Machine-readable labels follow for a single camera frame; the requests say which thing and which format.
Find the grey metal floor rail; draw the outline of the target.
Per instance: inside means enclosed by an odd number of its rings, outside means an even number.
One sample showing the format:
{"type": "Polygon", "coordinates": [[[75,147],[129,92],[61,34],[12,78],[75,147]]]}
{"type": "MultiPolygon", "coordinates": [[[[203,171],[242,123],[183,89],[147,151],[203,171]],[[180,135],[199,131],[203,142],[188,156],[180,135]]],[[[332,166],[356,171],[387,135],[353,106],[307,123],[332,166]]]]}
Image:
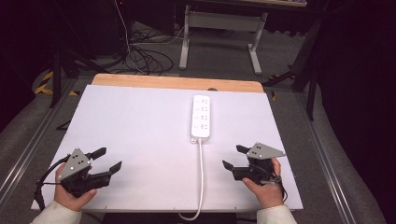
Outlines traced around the grey metal floor rail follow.
{"type": "Polygon", "coordinates": [[[342,190],[342,185],[340,184],[333,169],[332,162],[329,159],[328,153],[325,151],[325,148],[323,147],[319,138],[316,124],[307,115],[304,96],[301,93],[295,93],[294,96],[298,106],[300,107],[300,110],[304,113],[305,122],[307,123],[309,132],[314,140],[314,149],[318,157],[318,162],[326,178],[327,185],[330,189],[343,224],[357,224],[347,201],[346,195],[342,190]]]}
{"type": "Polygon", "coordinates": [[[0,133],[0,205],[18,186],[76,82],[75,78],[63,81],[61,97],[54,107],[50,106],[51,95],[38,94],[0,133]]]}

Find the yellow black floor tape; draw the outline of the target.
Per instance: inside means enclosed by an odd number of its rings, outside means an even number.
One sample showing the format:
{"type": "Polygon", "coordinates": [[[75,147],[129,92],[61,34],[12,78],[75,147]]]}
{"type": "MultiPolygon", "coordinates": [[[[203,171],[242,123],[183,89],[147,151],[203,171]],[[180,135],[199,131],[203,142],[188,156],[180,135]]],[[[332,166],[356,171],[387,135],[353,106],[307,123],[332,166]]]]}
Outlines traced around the yellow black floor tape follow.
{"type": "Polygon", "coordinates": [[[49,71],[46,75],[44,75],[38,87],[35,89],[35,94],[43,93],[43,94],[52,95],[53,90],[47,88],[47,85],[49,84],[49,81],[52,77],[53,77],[52,71],[49,71]]]}

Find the wooden table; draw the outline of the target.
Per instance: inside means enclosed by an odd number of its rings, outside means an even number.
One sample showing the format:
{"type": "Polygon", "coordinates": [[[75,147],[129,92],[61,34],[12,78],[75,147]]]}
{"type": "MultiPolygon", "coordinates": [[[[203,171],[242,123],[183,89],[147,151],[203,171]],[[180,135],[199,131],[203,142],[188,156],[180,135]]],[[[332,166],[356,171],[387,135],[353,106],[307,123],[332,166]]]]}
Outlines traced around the wooden table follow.
{"type": "Polygon", "coordinates": [[[217,91],[264,92],[262,84],[257,81],[194,77],[97,74],[92,80],[92,85],[200,91],[216,89],[217,91]]]}

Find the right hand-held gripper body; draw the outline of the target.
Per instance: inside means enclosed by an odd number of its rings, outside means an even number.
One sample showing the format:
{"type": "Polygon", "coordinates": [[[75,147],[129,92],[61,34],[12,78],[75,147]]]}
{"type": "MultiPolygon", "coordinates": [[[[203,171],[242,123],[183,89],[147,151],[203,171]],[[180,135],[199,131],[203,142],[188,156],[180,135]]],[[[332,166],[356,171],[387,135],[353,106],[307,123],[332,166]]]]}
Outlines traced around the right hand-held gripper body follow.
{"type": "Polygon", "coordinates": [[[262,143],[255,143],[249,147],[247,156],[247,167],[239,167],[240,170],[232,172],[236,181],[247,177],[257,185],[280,184],[282,178],[275,172],[273,158],[285,157],[286,153],[274,147],[262,143]]]}

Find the black metal stand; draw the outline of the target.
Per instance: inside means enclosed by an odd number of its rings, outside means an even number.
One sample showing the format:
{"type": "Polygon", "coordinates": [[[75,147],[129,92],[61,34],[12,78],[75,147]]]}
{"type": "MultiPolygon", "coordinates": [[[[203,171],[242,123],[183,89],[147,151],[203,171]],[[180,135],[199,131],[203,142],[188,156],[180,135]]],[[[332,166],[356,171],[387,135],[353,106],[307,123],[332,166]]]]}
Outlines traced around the black metal stand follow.
{"type": "Polygon", "coordinates": [[[52,100],[50,108],[54,108],[61,100],[62,96],[62,72],[65,72],[68,78],[77,78],[79,76],[77,61],[87,65],[91,70],[98,73],[106,73],[106,69],[92,62],[88,58],[75,50],[68,48],[56,49],[52,57],[52,100]]]}
{"type": "Polygon", "coordinates": [[[318,81],[315,71],[315,60],[312,53],[317,42],[317,36],[321,24],[322,19],[315,19],[294,60],[294,63],[289,67],[289,71],[278,77],[271,76],[268,81],[262,83],[264,87],[271,87],[288,78],[295,77],[294,82],[291,85],[294,92],[302,92],[305,86],[309,85],[305,111],[310,120],[314,119],[313,108],[318,81]]]}

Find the person's right hand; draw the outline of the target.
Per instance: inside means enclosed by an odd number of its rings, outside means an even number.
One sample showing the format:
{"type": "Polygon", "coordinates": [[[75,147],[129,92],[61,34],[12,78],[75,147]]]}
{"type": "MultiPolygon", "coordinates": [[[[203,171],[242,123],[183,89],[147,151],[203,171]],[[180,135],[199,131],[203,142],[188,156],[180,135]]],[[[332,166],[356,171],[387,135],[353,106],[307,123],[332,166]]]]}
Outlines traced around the person's right hand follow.
{"type": "Polygon", "coordinates": [[[268,209],[284,204],[282,188],[279,184],[257,185],[249,178],[242,179],[245,186],[256,196],[262,209],[268,209]]]}

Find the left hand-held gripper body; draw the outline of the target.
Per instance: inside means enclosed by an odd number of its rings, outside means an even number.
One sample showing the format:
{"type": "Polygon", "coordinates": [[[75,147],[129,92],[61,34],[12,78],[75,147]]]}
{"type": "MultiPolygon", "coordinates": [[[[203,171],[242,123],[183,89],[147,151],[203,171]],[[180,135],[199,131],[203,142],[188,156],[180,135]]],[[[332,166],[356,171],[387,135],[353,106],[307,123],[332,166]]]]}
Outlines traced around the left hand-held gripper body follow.
{"type": "Polygon", "coordinates": [[[76,198],[82,196],[91,189],[107,187],[111,176],[106,172],[90,175],[92,168],[91,160],[88,160],[80,148],[76,148],[61,171],[58,179],[63,188],[76,198]]]}

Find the white metal desk frame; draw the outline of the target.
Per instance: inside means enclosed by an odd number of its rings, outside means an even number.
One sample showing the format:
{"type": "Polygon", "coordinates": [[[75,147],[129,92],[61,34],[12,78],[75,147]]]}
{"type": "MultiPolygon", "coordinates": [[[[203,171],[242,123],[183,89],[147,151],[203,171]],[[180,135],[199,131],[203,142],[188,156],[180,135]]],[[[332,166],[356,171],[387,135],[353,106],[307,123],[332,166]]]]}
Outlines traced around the white metal desk frame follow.
{"type": "MultiPolygon", "coordinates": [[[[306,6],[305,0],[260,0],[259,4],[268,7],[286,7],[288,9],[304,8],[306,6]]],[[[256,48],[261,40],[264,24],[266,23],[268,13],[263,12],[260,16],[242,16],[231,14],[220,14],[213,12],[197,12],[191,10],[191,5],[185,7],[184,19],[184,37],[180,54],[179,68],[185,70],[187,68],[188,54],[189,54],[189,29],[193,28],[208,28],[208,29],[223,29],[240,32],[253,32],[255,39],[252,43],[247,45],[247,50],[250,56],[252,67],[256,75],[262,73],[262,69],[257,56],[256,48]]]]}

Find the white foam board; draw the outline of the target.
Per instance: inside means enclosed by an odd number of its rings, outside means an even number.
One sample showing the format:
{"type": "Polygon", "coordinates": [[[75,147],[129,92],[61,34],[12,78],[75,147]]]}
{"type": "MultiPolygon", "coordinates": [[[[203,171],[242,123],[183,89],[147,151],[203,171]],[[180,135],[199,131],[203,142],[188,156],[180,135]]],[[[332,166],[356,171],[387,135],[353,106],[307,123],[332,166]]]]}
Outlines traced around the white foam board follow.
{"type": "Polygon", "coordinates": [[[210,136],[191,142],[194,90],[89,85],[58,147],[60,159],[75,148],[106,155],[92,172],[121,161],[107,187],[86,205],[96,212],[245,212],[256,197],[223,166],[245,166],[237,145],[284,146],[264,93],[207,91],[210,136]]]}

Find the white power strip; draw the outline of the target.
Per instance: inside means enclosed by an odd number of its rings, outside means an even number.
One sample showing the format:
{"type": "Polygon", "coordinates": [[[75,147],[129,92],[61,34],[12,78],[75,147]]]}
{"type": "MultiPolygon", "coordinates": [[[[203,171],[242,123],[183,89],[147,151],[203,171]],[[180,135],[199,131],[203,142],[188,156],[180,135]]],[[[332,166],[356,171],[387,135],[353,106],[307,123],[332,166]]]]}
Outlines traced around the white power strip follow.
{"type": "Polygon", "coordinates": [[[191,111],[191,141],[204,142],[210,136],[211,101],[208,96],[194,95],[191,111]]]}

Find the person's left hand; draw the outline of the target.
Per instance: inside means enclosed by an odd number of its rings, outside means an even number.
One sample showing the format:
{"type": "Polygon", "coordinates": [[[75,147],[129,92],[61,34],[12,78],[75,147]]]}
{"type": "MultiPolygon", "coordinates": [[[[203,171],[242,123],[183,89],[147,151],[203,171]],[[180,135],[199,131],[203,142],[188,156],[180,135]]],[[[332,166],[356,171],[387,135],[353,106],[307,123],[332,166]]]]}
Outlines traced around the person's left hand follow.
{"type": "Polygon", "coordinates": [[[60,184],[58,176],[63,169],[64,163],[56,170],[55,173],[55,182],[57,185],[54,191],[54,201],[69,210],[80,212],[82,208],[96,195],[97,189],[91,189],[90,191],[85,192],[82,196],[76,198],[74,195],[68,193],[60,184]]]}

